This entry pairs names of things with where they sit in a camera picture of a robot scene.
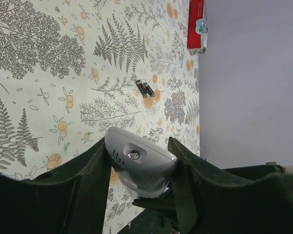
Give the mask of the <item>white remote control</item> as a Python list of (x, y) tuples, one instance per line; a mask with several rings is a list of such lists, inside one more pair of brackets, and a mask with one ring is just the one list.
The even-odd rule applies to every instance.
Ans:
[(134, 199), (163, 194), (178, 164), (168, 150), (118, 127), (106, 132), (105, 148), (121, 183)]

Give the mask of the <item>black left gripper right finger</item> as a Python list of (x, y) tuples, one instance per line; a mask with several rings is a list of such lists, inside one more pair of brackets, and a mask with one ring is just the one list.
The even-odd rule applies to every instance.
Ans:
[(143, 208), (124, 234), (293, 234), (293, 173), (277, 163), (220, 169), (175, 138), (168, 150), (179, 166), (159, 198)]

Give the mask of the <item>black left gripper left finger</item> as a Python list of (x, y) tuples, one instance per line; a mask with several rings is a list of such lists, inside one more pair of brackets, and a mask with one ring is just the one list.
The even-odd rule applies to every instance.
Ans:
[(0, 175), (0, 234), (100, 234), (111, 166), (103, 139), (35, 179)]

